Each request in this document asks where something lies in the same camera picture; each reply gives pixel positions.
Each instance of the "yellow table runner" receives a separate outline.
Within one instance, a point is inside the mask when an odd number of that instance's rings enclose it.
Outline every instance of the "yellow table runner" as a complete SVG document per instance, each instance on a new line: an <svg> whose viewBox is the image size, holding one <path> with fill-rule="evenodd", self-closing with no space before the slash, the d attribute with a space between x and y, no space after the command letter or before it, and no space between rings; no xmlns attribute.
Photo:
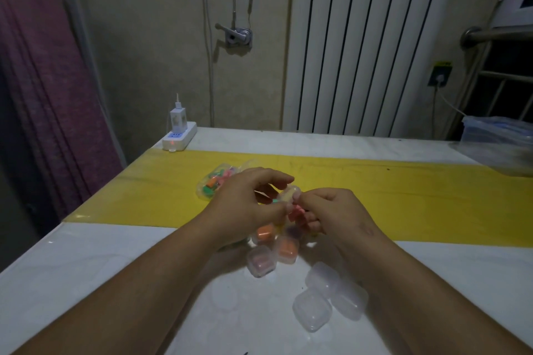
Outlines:
<svg viewBox="0 0 533 355"><path fill-rule="evenodd" d="M65 221L179 227L206 205L202 177L251 158L302 190L349 188L394 240L533 247L533 179L460 164L149 149Z"/></svg>

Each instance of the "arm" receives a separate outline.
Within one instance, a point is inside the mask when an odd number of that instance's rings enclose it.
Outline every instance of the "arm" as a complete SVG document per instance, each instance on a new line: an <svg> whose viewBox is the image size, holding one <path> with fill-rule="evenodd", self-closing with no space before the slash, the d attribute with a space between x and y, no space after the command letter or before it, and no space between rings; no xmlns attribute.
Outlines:
<svg viewBox="0 0 533 355"><path fill-rule="evenodd" d="M200 215L161 240L15 354L155 353L210 256L291 210L271 203L294 180L271 169L231 177ZM259 195L260 191L268 195Z"/></svg>
<svg viewBox="0 0 533 355"><path fill-rule="evenodd" d="M297 195L314 230L333 239L415 354L533 354L463 295L387 238L352 191Z"/></svg>

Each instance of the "pink curtain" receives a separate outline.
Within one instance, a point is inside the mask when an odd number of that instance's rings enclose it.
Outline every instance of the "pink curtain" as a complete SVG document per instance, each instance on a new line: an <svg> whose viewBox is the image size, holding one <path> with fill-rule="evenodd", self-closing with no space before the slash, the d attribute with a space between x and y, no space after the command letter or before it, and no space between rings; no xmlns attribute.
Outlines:
<svg viewBox="0 0 533 355"><path fill-rule="evenodd" d="M122 167L59 0L0 0L0 64L63 219Z"/></svg>

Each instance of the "white power strip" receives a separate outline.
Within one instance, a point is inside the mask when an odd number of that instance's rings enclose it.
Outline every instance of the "white power strip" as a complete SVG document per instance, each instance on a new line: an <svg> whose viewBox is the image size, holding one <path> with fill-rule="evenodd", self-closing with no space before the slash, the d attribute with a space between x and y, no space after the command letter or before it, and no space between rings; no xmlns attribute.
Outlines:
<svg viewBox="0 0 533 355"><path fill-rule="evenodd" d="M196 135L196 122L187 121L187 130L183 133L169 132L162 140L163 150L169 152L185 150L192 137Z"/></svg>

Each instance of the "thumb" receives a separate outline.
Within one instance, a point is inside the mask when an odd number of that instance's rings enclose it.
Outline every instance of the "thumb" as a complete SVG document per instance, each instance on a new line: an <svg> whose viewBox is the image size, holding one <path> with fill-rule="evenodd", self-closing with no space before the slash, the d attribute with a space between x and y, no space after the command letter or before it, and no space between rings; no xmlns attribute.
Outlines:
<svg viewBox="0 0 533 355"><path fill-rule="evenodd" d="M303 209L311 211L319 219L327 217L331 202L312 192L295 192L293 195L295 203Z"/></svg>
<svg viewBox="0 0 533 355"><path fill-rule="evenodd" d="M277 223L293 210L292 204L276 202L268 205L257 205L257 221L261 225Z"/></svg>

